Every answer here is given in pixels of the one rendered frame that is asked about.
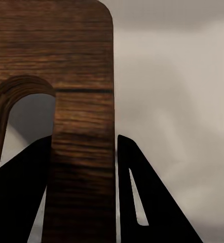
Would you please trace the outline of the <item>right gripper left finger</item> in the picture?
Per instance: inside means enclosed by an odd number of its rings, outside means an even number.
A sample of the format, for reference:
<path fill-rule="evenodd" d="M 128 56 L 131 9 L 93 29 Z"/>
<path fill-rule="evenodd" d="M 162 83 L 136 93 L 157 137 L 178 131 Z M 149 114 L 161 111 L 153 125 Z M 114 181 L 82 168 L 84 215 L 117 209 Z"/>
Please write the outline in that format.
<path fill-rule="evenodd" d="M 48 183 L 52 135 L 0 168 L 0 243 L 27 243 Z"/>

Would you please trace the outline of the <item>cutting board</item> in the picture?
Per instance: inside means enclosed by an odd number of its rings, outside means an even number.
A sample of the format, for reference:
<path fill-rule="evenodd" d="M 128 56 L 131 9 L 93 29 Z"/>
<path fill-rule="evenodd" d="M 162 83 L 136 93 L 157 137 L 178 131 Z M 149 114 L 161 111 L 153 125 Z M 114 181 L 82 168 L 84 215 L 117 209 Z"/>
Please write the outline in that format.
<path fill-rule="evenodd" d="M 99 0 L 0 0 L 0 159 L 12 107 L 55 97 L 42 243 L 117 243 L 113 49 Z"/>

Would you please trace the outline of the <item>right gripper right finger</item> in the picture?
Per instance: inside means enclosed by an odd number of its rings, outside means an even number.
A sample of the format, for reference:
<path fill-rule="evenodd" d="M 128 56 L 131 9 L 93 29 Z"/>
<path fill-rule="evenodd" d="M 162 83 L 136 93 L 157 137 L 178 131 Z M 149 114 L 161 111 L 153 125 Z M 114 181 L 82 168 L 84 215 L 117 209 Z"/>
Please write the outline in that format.
<path fill-rule="evenodd" d="M 121 243 L 203 243 L 137 144 L 118 135 Z M 149 226 L 137 223 L 131 169 Z"/>

